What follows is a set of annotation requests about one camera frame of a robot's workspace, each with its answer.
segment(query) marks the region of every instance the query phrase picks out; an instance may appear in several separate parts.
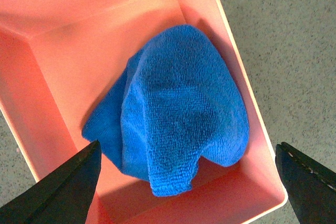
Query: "towel fold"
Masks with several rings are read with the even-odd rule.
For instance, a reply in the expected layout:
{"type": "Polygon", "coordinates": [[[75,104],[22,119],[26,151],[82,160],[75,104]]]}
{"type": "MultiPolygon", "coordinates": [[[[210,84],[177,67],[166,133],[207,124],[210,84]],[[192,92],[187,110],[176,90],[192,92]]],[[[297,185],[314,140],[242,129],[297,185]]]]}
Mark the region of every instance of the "towel fold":
{"type": "Polygon", "coordinates": [[[235,164],[249,137],[246,109],[216,48],[197,28],[152,38],[87,120],[82,135],[156,196],[191,189],[198,159],[235,164]]]}

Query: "pink plastic bin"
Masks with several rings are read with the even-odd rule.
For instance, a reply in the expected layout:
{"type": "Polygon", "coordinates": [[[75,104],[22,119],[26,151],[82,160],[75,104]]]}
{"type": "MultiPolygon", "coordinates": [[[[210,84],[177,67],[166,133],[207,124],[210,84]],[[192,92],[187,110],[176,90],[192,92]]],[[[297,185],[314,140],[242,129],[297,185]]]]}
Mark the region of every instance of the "pink plastic bin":
{"type": "Polygon", "coordinates": [[[87,223],[249,223],[287,201],[256,100],[220,0],[0,0],[0,104],[39,181],[84,148],[81,128],[151,37],[192,24],[227,63],[250,140],[229,168],[205,159],[192,191],[156,198],[103,156],[87,223]]]}

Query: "pink container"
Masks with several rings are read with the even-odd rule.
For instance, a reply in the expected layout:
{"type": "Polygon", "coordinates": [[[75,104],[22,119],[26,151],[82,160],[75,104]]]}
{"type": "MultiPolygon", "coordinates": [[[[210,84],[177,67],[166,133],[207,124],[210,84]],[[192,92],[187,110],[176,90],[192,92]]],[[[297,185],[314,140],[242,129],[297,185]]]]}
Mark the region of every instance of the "pink container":
{"type": "Polygon", "coordinates": [[[87,223],[249,223],[285,204],[256,100],[220,0],[0,0],[0,104],[36,181],[88,142],[92,109],[151,37],[201,29],[245,102],[250,140],[229,168],[200,160],[194,189],[156,198],[105,157],[87,223]]]}

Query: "gray speckled floor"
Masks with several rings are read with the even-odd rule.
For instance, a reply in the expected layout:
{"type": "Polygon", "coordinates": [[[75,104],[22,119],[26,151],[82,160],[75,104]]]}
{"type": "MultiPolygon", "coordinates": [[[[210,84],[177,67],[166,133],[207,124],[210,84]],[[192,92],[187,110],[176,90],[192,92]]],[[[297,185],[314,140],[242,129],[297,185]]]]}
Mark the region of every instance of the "gray speckled floor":
{"type": "MultiPolygon", "coordinates": [[[[222,0],[269,136],[336,170],[336,0],[222,0]]],[[[33,177],[0,117],[0,206],[33,177]]],[[[298,223],[290,204],[254,223],[298,223]]]]}

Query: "microfiber cloth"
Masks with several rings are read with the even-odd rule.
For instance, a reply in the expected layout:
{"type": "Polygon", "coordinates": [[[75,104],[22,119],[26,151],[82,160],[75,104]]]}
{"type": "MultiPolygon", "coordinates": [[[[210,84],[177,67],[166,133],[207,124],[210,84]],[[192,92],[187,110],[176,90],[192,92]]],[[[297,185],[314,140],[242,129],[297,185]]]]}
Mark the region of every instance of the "microfiber cloth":
{"type": "Polygon", "coordinates": [[[216,48],[197,28],[163,31],[129,59],[82,129],[124,174],[156,196],[190,190],[198,159],[235,164],[249,138],[246,109],[216,48]]]}

